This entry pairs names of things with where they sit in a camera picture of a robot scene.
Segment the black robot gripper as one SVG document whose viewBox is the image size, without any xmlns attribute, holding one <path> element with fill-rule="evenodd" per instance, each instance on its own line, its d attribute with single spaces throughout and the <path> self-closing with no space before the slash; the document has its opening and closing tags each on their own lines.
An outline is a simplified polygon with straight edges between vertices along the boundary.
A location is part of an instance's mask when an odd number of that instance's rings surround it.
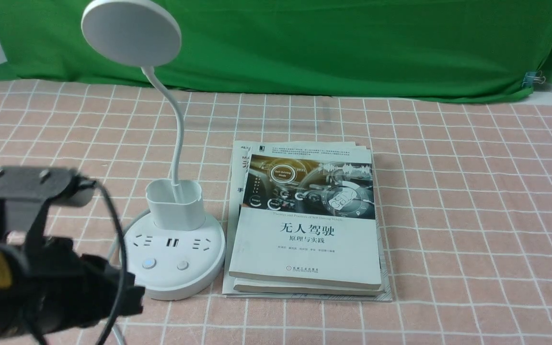
<svg viewBox="0 0 552 345">
<path fill-rule="evenodd" d="M 144 311 L 145 288 L 126 273 L 121 299 L 116 296 L 123 269 L 92 254 L 77 254 L 69 238 L 56 238 L 42 257 L 28 262 L 19 245 L 0 244 L 0 339 L 93 327 L 109 318 Z"/>
</svg>

